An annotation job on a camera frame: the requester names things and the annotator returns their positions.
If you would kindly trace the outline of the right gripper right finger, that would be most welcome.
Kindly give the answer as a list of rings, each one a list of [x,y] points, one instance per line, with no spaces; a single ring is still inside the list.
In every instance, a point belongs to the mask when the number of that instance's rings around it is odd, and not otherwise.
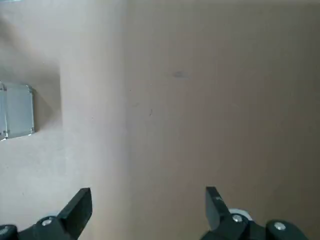
[[[257,224],[244,210],[228,208],[214,186],[205,189],[205,213],[210,230],[202,240],[306,240],[294,224],[273,219]]]

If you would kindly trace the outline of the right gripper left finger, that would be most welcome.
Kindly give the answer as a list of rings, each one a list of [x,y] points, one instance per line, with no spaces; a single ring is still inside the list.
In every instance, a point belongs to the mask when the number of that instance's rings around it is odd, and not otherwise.
[[[2,240],[77,240],[93,213],[92,193],[81,188],[58,213],[41,218],[32,226],[18,231],[16,225],[0,226]]]

